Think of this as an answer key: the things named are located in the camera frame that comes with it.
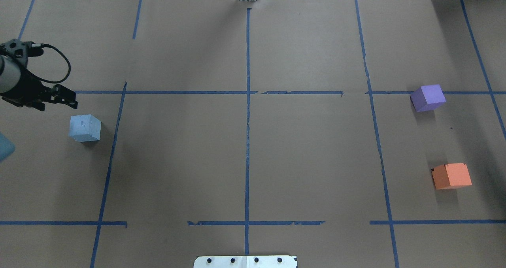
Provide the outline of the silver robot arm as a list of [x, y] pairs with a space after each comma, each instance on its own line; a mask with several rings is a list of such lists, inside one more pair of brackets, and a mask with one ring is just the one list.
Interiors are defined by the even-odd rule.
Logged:
[[1, 99], [13, 106], [45, 111], [45, 104], [63, 104], [77, 109], [76, 93], [61, 84], [45, 86], [40, 80], [22, 70], [14, 59], [1, 56]]

